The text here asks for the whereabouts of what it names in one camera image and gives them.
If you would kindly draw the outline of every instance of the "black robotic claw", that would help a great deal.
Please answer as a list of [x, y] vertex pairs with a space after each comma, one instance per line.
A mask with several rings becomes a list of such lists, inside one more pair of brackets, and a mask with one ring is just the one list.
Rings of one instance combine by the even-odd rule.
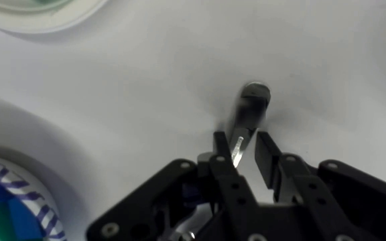
[[[241, 133], [231, 131], [226, 140], [223, 132], [214, 132], [214, 152], [206, 161], [170, 161], [97, 218], [87, 239], [386, 241], [386, 181], [339, 160], [315, 168], [297, 155], [282, 153], [268, 132], [257, 133], [254, 159], [274, 203], [257, 203], [233, 164], [238, 151], [233, 139], [245, 135], [247, 125], [242, 121], [256, 128], [269, 101], [268, 89], [256, 86], [265, 96], [254, 97], [261, 105], [246, 104], [253, 108], [235, 120]], [[203, 204], [210, 211], [201, 228], [174, 235]]]

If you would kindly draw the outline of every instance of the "white table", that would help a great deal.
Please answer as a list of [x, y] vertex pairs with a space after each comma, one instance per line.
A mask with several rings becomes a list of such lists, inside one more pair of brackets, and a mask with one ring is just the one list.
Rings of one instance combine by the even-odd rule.
[[[167, 161], [209, 151], [257, 78], [284, 151], [386, 179], [384, 0], [112, 0], [64, 32], [0, 30], [0, 155], [46, 181], [83, 239]], [[269, 199], [252, 151], [239, 169]]]

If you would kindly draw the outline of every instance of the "metal handle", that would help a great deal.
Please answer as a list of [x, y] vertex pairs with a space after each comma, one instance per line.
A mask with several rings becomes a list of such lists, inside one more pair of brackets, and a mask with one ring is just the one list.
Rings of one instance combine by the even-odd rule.
[[234, 125], [229, 145], [233, 165], [237, 167], [270, 100], [270, 90], [262, 82], [246, 84], [237, 101]]

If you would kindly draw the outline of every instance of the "white plate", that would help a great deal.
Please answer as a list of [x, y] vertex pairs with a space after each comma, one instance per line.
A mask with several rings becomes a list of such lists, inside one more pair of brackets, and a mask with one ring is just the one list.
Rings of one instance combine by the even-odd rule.
[[48, 241], [65, 241], [59, 211], [46, 187], [25, 168], [0, 159], [0, 184], [37, 218]]
[[95, 13], [107, 0], [69, 0], [41, 11], [0, 7], [0, 29], [18, 33], [46, 33], [69, 28]]
[[0, 0], [0, 7], [8, 10], [36, 11], [60, 6], [69, 0]]

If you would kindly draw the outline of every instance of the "blue and white striped fabric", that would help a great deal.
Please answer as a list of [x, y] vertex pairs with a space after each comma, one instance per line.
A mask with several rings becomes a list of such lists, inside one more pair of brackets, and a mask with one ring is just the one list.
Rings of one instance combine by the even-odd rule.
[[0, 184], [17, 196], [37, 218], [48, 241], [65, 241], [65, 234], [56, 211], [33, 186], [0, 163]]

